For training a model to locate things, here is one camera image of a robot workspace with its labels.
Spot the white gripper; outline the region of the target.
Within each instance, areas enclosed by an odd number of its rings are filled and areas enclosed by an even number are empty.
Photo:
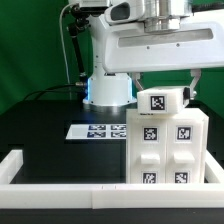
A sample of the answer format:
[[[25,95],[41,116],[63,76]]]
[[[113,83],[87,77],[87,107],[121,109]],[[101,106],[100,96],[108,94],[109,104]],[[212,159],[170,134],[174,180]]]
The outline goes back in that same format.
[[[138,91],[144,90],[139,72],[191,69],[194,99],[199,68],[224,66],[224,24],[187,22],[170,33],[145,33],[141,23],[112,26],[104,41],[103,66],[108,73],[134,72],[130,77]]]

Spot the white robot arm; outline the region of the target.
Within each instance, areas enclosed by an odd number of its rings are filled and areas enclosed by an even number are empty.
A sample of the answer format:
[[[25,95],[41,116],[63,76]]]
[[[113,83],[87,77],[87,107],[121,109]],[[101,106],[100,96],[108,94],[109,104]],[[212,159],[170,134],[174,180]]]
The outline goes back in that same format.
[[[110,73],[224,67],[224,2],[69,0],[74,11],[103,14],[108,24],[102,63]]]

